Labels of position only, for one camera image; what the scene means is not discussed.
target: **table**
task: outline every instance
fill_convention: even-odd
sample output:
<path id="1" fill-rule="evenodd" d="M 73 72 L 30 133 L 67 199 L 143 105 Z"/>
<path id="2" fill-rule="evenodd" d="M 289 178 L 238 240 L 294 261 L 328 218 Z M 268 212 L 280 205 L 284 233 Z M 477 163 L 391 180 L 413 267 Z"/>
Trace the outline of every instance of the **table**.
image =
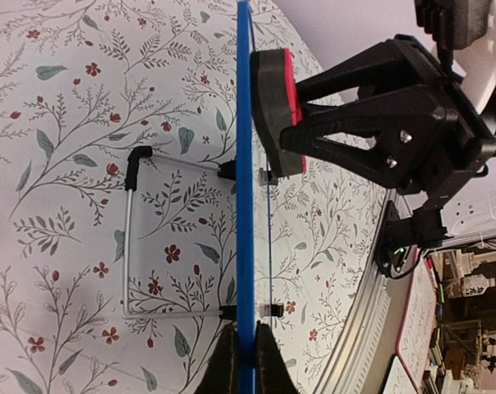
<path id="1" fill-rule="evenodd" d="M 251 6 L 258 48 L 290 47 L 298 80 L 320 71 L 270 1 Z M 131 307 L 235 304 L 236 189 L 211 167 L 235 156 L 236 12 L 233 0 L 0 2 L 4 392 L 191 393 L 199 382 L 218 317 L 123 318 L 123 172 L 138 144 L 179 160 L 140 173 Z M 285 305 L 275 336 L 296 385 L 313 392 L 384 192 L 325 163 L 308 168 L 270 191 L 272 263 L 255 280 Z"/>

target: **black object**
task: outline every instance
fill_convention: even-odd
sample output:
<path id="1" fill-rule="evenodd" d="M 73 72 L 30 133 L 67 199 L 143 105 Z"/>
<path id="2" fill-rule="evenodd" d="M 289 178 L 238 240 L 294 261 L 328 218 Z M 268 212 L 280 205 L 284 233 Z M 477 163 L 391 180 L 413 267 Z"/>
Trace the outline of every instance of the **black object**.
<path id="1" fill-rule="evenodd" d="M 264 169 L 259 170 L 261 183 L 266 185 L 267 183 L 271 186 L 275 186 L 278 183 L 278 179 L 273 176 L 271 171 L 266 171 Z M 237 160 L 230 160 L 228 162 L 219 164 L 218 174 L 219 178 L 229 179 L 230 181 L 237 180 Z"/>
<path id="2" fill-rule="evenodd" d="M 125 190 L 136 191 L 136 179 L 139 175 L 139 164 L 142 158 L 151 158 L 153 148 L 148 145 L 137 146 L 127 157 L 126 179 L 124 182 Z"/>
<path id="3" fill-rule="evenodd" d="M 239 336 L 228 324 L 223 328 L 195 394 L 235 394 L 239 365 Z"/>
<path id="4" fill-rule="evenodd" d="M 263 316 L 272 316 L 275 318 L 281 318 L 284 316 L 284 305 L 283 304 L 271 304 L 271 305 L 261 305 L 261 314 Z"/>
<path id="5" fill-rule="evenodd" d="M 258 394 L 298 394 L 272 329 L 257 323 L 255 329 L 255 386 Z M 208 368 L 195 394 L 237 393 L 237 368 L 239 365 L 239 340 L 235 328 L 228 324 L 221 333 Z"/>
<path id="6" fill-rule="evenodd" d="M 235 181 L 237 179 L 237 161 L 230 160 L 229 162 L 225 162 L 219 164 L 218 166 L 218 174 L 219 178 L 229 179 L 230 181 Z"/>
<path id="7" fill-rule="evenodd" d="M 281 130 L 293 124 L 287 94 L 286 57 L 287 53 L 282 49 L 250 55 L 254 123 L 277 178 L 303 172 L 302 155 L 279 146 Z"/>
<path id="8" fill-rule="evenodd" d="M 222 320 L 237 321 L 237 305 L 220 306 L 219 310 L 222 312 L 219 316 Z"/>
<path id="9" fill-rule="evenodd" d="M 493 355 L 491 357 L 487 357 L 487 355 L 482 355 L 481 356 L 482 360 L 489 361 L 489 367 L 487 369 L 493 373 L 493 371 L 496 369 L 496 356 Z"/>
<path id="10" fill-rule="evenodd" d="M 416 21 L 443 49 L 464 49 L 487 33 L 491 0 L 415 0 Z"/>
<path id="11" fill-rule="evenodd" d="M 309 103 L 354 87 L 360 99 L 353 103 Z M 441 208 L 472 177 L 484 175 L 480 169 L 496 154 L 496 139 L 436 59 L 413 37 L 398 34 L 296 89 L 303 120 L 282 130 L 279 148 L 337 164 L 400 195 L 426 191 L 428 200 L 412 218 L 388 223 L 387 237 L 393 246 L 441 246 L 447 232 Z M 339 133 L 376 143 L 360 149 L 329 138 Z M 272 151 L 267 155 L 271 163 Z"/>

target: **black mount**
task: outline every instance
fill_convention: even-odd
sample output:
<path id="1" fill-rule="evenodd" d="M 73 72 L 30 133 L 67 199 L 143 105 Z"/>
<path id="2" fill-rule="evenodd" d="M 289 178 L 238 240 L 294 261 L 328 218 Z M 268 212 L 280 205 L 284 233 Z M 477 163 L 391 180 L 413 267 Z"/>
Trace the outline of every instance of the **black mount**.
<path id="1" fill-rule="evenodd" d="M 310 104 L 359 87 L 340 107 Z M 336 164 L 400 195 L 425 191 L 412 218 L 390 221 L 393 247 L 436 248 L 446 238 L 440 211 L 496 153 L 496 139 L 459 84 L 413 37 L 398 34 L 296 84 L 303 120 L 284 129 L 282 149 Z M 375 138 L 361 149 L 330 139 Z"/>
<path id="2" fill-rule="evenodd" d="M 230 160 L 229 162 L 225 162 L 219 164 L 218 166 L 218 174 L 219 178 L 229 179 L 230 181 L 237 180 L 237 160 Z M 261 185 L 270 185 L 276 186 L 278 184 L 278 178 L 273 176 L 271 171 L 264 170 L 263 168 L 259 169 L 259 179 Z"/>

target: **bolt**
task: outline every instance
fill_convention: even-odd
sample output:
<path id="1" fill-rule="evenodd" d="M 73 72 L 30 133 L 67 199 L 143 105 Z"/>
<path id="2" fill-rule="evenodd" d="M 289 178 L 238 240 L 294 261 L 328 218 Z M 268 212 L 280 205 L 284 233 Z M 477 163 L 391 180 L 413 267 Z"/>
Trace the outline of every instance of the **bolt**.
<path id="1" fill-rule="evenodd" d="M 407 133 L 406 131 L 404 130 L 401 130 L 399 132 L 399 140 L 403 143 L 403 144 L 408 144 L 409 142 L 411 142 L 412 140 L 412 135 L 410 135 L 409 133 Z"/>
<path id="2" fill-rule="evenodd" d="M 394 168 L 397 166 L 397 161 L 392 156 L 387 156 L 388 168 Z"/>

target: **blue plastic strip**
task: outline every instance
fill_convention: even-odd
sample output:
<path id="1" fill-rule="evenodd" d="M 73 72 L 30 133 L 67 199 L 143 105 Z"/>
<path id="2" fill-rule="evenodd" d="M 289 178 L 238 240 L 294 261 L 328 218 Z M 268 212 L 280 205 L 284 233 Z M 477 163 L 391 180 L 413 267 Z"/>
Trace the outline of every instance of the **blue plastic strip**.
<path id="1" fill-rule="evenodd" d="M 237 5 L 237 331 L 239 394 L 255 394 L 254 188 L 250 96 L 250 6 Z"/>

